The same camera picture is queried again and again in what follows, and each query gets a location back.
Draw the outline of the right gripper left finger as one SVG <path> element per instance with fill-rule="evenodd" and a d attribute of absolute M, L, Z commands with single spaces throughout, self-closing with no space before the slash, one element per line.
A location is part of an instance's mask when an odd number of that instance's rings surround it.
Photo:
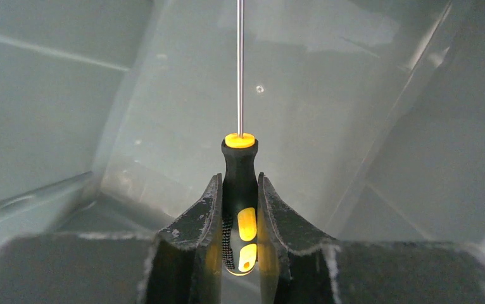
<path fill-rule="evenodd" d="M 220 303 L 222 176 L 153 238 L 144 261 L 142 303 Z"/>

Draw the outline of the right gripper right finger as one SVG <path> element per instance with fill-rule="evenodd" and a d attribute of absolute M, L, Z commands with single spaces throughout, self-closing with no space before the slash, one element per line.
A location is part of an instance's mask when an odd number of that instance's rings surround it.
<path fill-rule="evenodd" d="M 262 303 L 335 303 L 339 246 L 258 176 L 258 266 Z"/>

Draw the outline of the black yellow screwdriver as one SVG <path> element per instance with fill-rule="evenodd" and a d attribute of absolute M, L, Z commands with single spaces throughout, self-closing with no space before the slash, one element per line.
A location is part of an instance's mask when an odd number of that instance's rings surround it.
<path fill-rule="evenodd" d="M 244 131 L 245 2 L 237 1 L 237 131 L 226 135 L 221 150 L 225 160 L 222 184 L 222 260 L 234 276 L 253 271 L 258 259 L 258 182 L 255 157 L 258 141 Z"/>

